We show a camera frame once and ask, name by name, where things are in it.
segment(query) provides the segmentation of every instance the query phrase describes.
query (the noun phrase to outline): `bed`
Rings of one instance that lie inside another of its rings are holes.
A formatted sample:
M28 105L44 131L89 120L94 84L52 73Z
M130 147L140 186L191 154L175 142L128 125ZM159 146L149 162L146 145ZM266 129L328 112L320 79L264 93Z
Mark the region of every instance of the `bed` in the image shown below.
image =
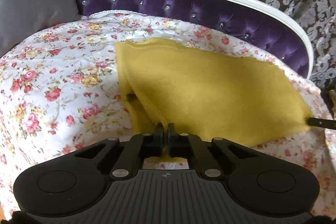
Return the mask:
M26 38L0 59L0 202L19 210L15 178L32 165L102 139L133 135L120 101L114 42L165 37L188 47L278 65L315 117L331 119L309 81L313 53L302 28L256 0L76 0L82 19ZM321 186L313 213L336 217L336 135L312 128L255 149L311 170ZM147 162L146 168L186 168Z

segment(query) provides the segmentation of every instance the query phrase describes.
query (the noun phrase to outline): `floral bedsheet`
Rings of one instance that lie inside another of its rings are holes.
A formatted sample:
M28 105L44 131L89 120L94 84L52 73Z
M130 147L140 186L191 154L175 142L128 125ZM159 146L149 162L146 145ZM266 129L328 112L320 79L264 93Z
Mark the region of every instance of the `floral bedsheet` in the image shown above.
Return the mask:
M273 55L199 25L110 11L35 33L0 59L0 202L5 217L19 210L13 183L25 169L102 139L133 132L120 101L114 42L150 37L232 56L251 56L283 69L315 117L331 119L320 90ZM311 170L321 186L313 213L336 217L336 133L308 132L255 149ZM147 162L147 168L185 168Z

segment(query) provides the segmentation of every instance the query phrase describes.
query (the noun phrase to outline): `yellow towel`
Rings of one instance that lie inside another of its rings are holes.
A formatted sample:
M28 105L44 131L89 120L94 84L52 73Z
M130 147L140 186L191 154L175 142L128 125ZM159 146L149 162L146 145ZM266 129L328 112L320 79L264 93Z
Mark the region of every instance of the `yellow towel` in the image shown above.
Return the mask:
M283 71L163 38L115 43L121 98L134 133L162 122L202 140L254 146L309 129L311 112Z

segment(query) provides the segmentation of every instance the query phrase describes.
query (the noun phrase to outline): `ribbed gray panel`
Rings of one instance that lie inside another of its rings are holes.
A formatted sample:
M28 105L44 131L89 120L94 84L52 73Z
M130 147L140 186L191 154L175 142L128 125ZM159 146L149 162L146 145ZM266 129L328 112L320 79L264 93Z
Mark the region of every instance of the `ribbed gray panel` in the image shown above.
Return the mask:
M311 215L272 218L252 213L236 204L220 182L204 180L195 170L139 170L133 179L112 183L82 213L33 217L44 224L302 224Z

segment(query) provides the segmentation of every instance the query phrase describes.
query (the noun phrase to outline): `silver screw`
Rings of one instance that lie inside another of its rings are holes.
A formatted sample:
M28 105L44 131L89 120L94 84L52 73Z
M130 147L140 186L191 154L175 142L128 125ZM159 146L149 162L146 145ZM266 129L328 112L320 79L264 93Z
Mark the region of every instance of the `silver screw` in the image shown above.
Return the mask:
M127 176L129 172L126 169L117 169L112 172L112 175L114 175L117 178L123 178Z
M221 172L218 169L208 169L204 172L207 177L216 178L221 175Z

